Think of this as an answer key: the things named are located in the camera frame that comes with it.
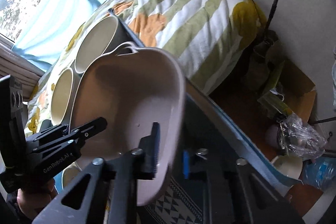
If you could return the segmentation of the left hand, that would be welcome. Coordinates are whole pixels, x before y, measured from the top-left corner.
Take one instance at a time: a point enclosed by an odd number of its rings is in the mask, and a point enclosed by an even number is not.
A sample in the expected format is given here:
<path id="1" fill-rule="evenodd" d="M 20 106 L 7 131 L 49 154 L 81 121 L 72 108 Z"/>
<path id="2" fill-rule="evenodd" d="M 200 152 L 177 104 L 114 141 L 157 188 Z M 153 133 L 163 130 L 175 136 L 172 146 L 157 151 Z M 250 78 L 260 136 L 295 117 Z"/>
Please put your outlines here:
<path id="1" fill-rule="evenodd" d="M 33 220 L 57 195 L 55 180 L 52 178 L 37 188 L 18 189 L 17 202 L 21 212 Z"/>

